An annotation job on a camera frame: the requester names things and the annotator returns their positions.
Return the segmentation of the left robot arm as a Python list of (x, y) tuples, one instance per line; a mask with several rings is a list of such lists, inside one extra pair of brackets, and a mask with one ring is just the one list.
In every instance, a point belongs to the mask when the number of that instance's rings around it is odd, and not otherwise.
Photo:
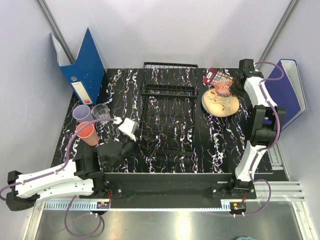
[(61, 165), (31, 174), (11, 171), (7, 175), (10, 191), (5, 203), (11, 211), (32, 208), (36, 202), (78, 196), (81, 199), (103, 199), (111, 196), (103, 168), (111, 169), (131, 155), (151, 157), (159, 139), (143, 136), (134, 141), (108, 140)]

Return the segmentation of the black wire dish rack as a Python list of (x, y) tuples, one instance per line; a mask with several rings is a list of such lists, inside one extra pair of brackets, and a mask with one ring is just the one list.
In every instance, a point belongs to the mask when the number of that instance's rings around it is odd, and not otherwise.
[(139, 128), (157, 154), (193, 154), (197, 82), (196, 64), (144, 62)]

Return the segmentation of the beige bird plate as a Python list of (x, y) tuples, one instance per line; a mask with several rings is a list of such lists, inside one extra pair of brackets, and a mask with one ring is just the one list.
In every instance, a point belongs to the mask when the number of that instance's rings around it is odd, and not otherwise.
[(204, 93), (204, 103), (213, 116), (220, 118), (234, 115), (240, 108), (240, 102), (237, 97), (220, 96), (214, 88)]

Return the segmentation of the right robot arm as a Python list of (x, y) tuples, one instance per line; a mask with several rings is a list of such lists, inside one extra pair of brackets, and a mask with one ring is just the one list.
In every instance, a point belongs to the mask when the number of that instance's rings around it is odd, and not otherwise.
[(255, 65), (253, 59), (240, 60), (237, 79), (229, 88), (237, 97), (247, 94), (253, 107), (245, 127), (245, 150), (227, 185), (228, 195), (235, 199), (252, 189), (258, 165), (265, 152), (279, 140), (286, 116), (285, 108), (277, 106), (265, 85), (266, 81), (281, 80), (284, 71), (273, 64), (280, 76), (264, 78)]

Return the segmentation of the lavender cup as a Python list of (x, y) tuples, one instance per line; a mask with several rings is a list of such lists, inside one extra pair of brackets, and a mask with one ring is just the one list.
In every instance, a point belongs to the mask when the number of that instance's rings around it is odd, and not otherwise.
[(72, 116), (78, 123), (90, 122), (94, 120), (91, 109), (87, 105), (76, 106), (72, 111)]

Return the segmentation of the blue patterned bowl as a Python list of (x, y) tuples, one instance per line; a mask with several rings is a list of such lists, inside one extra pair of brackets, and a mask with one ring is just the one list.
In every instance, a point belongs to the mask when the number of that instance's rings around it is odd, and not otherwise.
[(230, 79), (220, 79), (214, 84), (215, 91), (222, 97), (230, 97), (232, 92), (230, 90), (233, 81)]

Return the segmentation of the pink cup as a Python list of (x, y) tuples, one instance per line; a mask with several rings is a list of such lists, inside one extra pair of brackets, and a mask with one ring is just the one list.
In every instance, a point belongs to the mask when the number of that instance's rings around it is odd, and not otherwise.
[(76, 127), (77, 136), (90, 146), (96, 146), (99, 143), (99, 136), (93, 123), (86, 126), (89, 122), (81, 122)]

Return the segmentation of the clear glass cup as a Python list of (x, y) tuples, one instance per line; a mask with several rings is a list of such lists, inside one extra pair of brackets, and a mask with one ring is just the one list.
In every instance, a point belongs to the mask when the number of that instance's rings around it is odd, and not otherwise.
[(111, 118), (109, 108), (104, 103), (96, 104), (93, 107), (91, 113), (95, 119), (110, 119)]

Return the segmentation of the white watermelon plate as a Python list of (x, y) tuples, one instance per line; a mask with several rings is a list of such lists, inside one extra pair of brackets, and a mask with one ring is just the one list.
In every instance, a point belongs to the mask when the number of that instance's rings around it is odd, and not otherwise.
[(201, 104), (202, 104), (203, 109), (204, 109), (209, 115), (213, 116), (213, 114), (212, 114), (212, 113), (207, 109), (207, 107), (206, 107), (206, 104), (205, 104), (205, 102), (204, 102), (204, 94), (203, 94), (202, 97), (201, 97)]

